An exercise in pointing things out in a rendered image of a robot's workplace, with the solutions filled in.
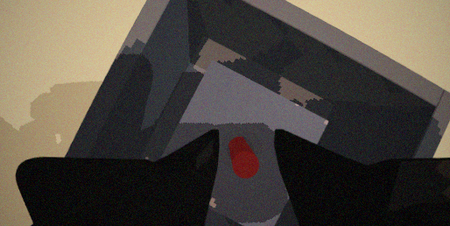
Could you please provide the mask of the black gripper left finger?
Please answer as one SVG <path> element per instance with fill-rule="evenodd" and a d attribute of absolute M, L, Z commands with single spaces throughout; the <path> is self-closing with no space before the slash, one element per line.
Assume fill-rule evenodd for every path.
<path fill-rule="evenodd" d="M 154 162 L 35 157 L 18 166 L 16 182 L 33 222 L 205 226 L 219 147 L 211 130 Z"/>

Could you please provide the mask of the dark grey open box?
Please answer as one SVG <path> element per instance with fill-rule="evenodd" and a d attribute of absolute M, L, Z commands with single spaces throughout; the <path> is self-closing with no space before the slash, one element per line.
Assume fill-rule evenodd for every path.
<path fill-rule="evenodd" d="M 161 159 L 212 60 L 364 165 L 432 159 L 450 121 L 449 92 L 286 0 L 146 0 L 65 157 Z"/>

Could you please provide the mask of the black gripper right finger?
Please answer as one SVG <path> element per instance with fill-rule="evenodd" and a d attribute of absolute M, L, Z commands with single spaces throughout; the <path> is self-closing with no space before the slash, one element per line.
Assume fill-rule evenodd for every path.
<path fill-rule="evenodd" d="M 412 203 L 450 201 L 450 158 L 364 165 L 283 129 L 274 145 L 299 226 L 400 226 Z"/>

